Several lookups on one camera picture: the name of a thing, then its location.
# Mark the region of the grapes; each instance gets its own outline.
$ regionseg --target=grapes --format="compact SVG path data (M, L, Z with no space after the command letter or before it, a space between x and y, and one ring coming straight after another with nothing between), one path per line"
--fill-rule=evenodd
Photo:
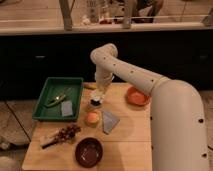
M66 128L62 128L58 135L55 136L55 140L57 142L65 142L67 140L72 139L73 137L75 137L75 134L81 131L81 127L76 125L76 124L72 124L67 126Z

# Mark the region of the green plastic tray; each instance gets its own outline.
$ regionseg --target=green plastic tray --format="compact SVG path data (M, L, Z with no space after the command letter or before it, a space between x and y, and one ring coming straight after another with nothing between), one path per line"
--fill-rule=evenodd
M64 100L72 101L72 116L61 115L61 103L47 108L45 105L54 97L66 92ZM32 118L40 121L77 121L81 103L81 96L83 90L83 78L80 77L48 77L45 81Z

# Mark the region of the wooden tabletop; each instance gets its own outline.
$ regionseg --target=wooden tabletop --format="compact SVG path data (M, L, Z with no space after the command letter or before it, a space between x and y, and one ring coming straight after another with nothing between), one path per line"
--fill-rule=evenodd
M42 149L39 138L66 127L67 122L38 122L26 153L23 170L98 170L98 171L151 171L151 135L149 105L138 107L127 104L125 93L131 85L112 83L108 89L102 109L120 118L120 122L109 135L103 133L102 122L96 128L85 125L84 117L91 90L84 89L81 99L78 125L82 131L72 142L55 144ZM75 160L75 148L86 137L95 137L103 146L103 158L93 168L85 169Z

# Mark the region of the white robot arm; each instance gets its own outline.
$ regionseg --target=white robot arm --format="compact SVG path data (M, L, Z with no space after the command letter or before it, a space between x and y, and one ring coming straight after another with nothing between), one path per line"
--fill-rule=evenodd
M106 90L113 74L152 97L151 137L153 171L208 171L204 110L190 84L128 64L106 44L94 49L95 80Z

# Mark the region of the orange plate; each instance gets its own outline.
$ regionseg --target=orange plate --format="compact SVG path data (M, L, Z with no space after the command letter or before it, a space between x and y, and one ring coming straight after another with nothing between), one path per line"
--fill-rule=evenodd
M136 88L130 87L126 93L126 100L130 104L144 106L150 102L150 96L146 96Z

